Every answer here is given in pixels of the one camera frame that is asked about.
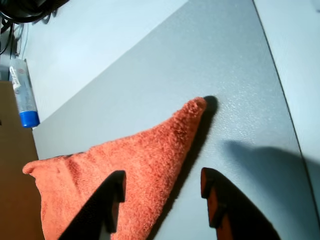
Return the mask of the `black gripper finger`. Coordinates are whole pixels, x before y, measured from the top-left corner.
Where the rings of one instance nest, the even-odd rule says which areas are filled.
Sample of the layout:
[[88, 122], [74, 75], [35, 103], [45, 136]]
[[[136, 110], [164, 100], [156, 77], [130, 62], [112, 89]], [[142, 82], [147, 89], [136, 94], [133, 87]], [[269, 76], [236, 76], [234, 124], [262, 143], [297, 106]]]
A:
[[81, 208], [60, 240], [110, 240], [117, 231], [119, 205], [125, 201], [126, 172], [112, 172]]
[[204, 167], [201, 197], [207, 201], [209, 226], [218, 240], [279, 240], [280, 236], [255, 204], [226, 176]]

